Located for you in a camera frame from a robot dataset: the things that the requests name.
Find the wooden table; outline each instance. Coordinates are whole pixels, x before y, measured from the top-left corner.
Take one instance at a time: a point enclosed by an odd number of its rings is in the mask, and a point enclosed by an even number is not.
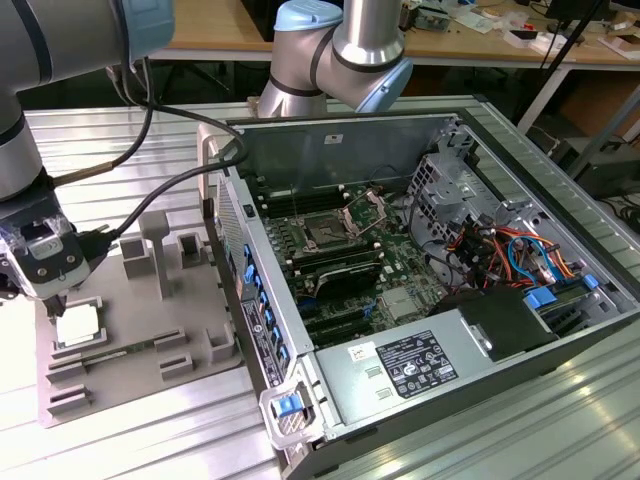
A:
[[[479,4],[495,3],[491,0]],[[520,10],[544,31],[549,20],[514,0],[494,7],[502,11]],[[240,0],[175,0],[176,33],[167,49],[154,58],[171,60],[270,61],[272,44],[262,40]],[[598,42],[602,34],[587,33],[586,41],[574,47],[519,124],[527,130],[571,70],[640,71],[633,62]],[[539,68],[542,55],[515,48],[502,33],[485,35],[452,22],[447,33],[415,30],[407,33],[405,53],[416,65],[462,67]]]

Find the metal bracket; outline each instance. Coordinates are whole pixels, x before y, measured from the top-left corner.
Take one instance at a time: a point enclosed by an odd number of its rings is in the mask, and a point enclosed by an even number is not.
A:
[[[262,412],[271,444],[277,450],[284,450],[300,443],[313,442],[324,436],[324,420],[320,405],[313,397],[311,393],[312,390],[307,387],[309,382],[301,370],[302,367],[300,365],[296,366],[289,380],[284,381],[276,387],[264,390],[260,394],[258,406]],[[301,396],[304,399],[305,408],[311,409],[313,415],[310,416],[311,420],[305,427],[295,432],[284,433],[281,429],[281,419],[275,416],[272,404],[282,397],[301,394],[301,390],[306,390]]]
[[[351,212],[349,211],[349,207],[351,207],[352,205],[354,205],[356,202],[358,202],[362,197],[367,197],[367,199],[373,203],[376,206],[376,209],[378,211],[378,218],[373,221],[372,223],[370,223],[369,225],[367,225],[366,228],[364,228],[363,230],[360,230],[358,228],[358,225],[356,225],[353,221],[353,217],[351,216]],[[385,220],[387,218],[387,212],[384,209],[384,202],[383,200],[378,197],[375,192],[372,189],[367,189],[362,195],[357,196],[356,198],[354,198],[351,203],[349,203],[346,207],[341,208],[339,210],[340,212],[340,218],[342,219],[342,222],[344,223],[345,228],[347,229],[347,232],[349,232],[349,236],[352,238],[356,238],[359,237],[360,235],[362,235],[363,233],[365,233],[366,231],[368,231],[369,229],[375,227],[377,224],[379,224],[380,222],[382,222],[383,220]]]

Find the aluminum workbench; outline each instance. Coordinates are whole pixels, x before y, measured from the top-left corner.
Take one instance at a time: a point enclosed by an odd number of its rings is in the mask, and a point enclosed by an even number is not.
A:
[[[505,148],[520,152],[517,158],[535,170],[541,153],[530,143],[514,142],[513,127],[490,105],[473,97],[440,97],[401,100],[395,108],[421,106],[472,109]],[[247,116],[244,104],[193,110],[217,118]],[[142,112],[128,109],[28,115],[51,174],[116,156],[133,141],[142,119]],[[79,229],[117,225],[146,192],[195,166],[195,131],[194,122],[155,114],[148,140],[127,164],[59,189],[69,218]],[[586,196],[563,198],[562,172],[541,175],[545,187],[597,231],[601,244],[640,275],[640,255],[629,246],[631,239],[608,231],[602,221],[606,214]],[[502,189],[508,190],[509,178],[492,181],[504,182]],[[195,179],[172,189],[152,208],[168,211],[174,235],[194,230],[204,235]],[[41,428],[35,420],[30,307],[0,308],[5,332],[0,364],[12,366],[0,368],[2,478],[279,478],[245,367]],[[638,478],[638,391],[636,323],[555,372],[355,459],[326,478]]]

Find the orange wire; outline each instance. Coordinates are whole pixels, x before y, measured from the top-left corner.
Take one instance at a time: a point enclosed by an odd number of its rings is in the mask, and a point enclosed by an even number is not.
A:
[[[509,265],[509,262],[507,261],[507,257],[505,256],[504,252],[502,251],[502,247],[500,246],[498,241],[495,239],[495,237],[493,238],[493,243],[496,246],[496,251],[498,252],[498,255],[500,256],[500,260],[502,260],[502,264],[504,265],[504,269],[507,272],[507,280],[511,280],[511,265]]]
[[[547,245],[553,245],[553,242],[550,240],[547,240],[546,238],[543,238],[539,235],[536,235],[533,232],[519,232],[518,230],[514,230],[512,228],[508,228],[508,227],[502,227],[502,228],[497,228],[496,229],[498,232],[502,232],[505,233],[507,235],[510,235],[512,237],[516,237],[519,235],[527,235],[531,238],[535,238],[536,240],[539,240],[543,243],[546,243]],[[560,254],[559,250],[556,250],[557,252],[557,257],[558,257],[558,261],[557,262],[553,262],[554,264],[556,264],[556,266],[560,269],[560,271],[566,275],[569,278],[573,278],[575,275],[573,275],[573,273],[571,273],[571,270],[569,270],[569,268],[566,266],[564,259],[562,258],[562,255]]]

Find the blue latch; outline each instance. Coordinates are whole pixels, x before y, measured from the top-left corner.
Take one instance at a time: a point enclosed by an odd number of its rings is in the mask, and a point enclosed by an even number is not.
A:
[[[585,285],[589,287],[591,290],[598,288],[598,285],[600,285],[600,282],[598,282],[598,279],[593,275],[591,275],[590,273],[584,276],[583,281]]]
[[[271,343],[273,343],[276,347],[280,345],[282,342],[282,334],[280,333],[280,329],[278,327],[273,328],[273,333],[271,334]]]
[[[280,350],[278,351],[280,352],[280,360],[282,361],[282,365],[287,368],[287,365],[289,365],[289,352],[287,352],[287,347],[282,345],[280,347]]]
[[[274,403],[274,409],[278,418],[293,415],[304,410],[302,399],[296,393],[280,398]]]
[[[267,328],[271,330],[276,323],[276,317],[274,317],[273,312],[270,308],[267,308],[264,312],[264,318],[267,321]]]
[[[538,309],[555,302],[557,298],[553,293],[551,293],[551,290],[549,290],[548,287],[540,287],[531,290],[529,295],[525,297],[525,300],[532,308]]]
[[[247,271],[244,272],[244,283],[246,283],[247,285],[249,285],[251,282],[253,282],[253,276],[256,274],[256,267],[255,265],[249,265],[247,267]]]

